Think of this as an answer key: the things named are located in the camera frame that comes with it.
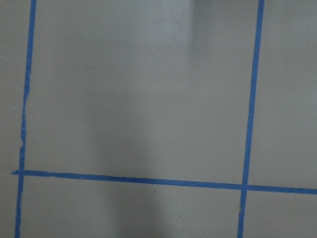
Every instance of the floor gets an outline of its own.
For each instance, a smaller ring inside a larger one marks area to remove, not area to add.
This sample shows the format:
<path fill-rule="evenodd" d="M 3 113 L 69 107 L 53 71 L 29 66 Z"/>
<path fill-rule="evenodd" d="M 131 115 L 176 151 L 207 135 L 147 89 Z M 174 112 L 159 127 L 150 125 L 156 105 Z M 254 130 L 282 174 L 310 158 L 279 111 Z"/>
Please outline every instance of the floor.
<path fill-rule="evenodd" d="M 0 237 L 316 237 L 315 1 L 0 18 Z"/>

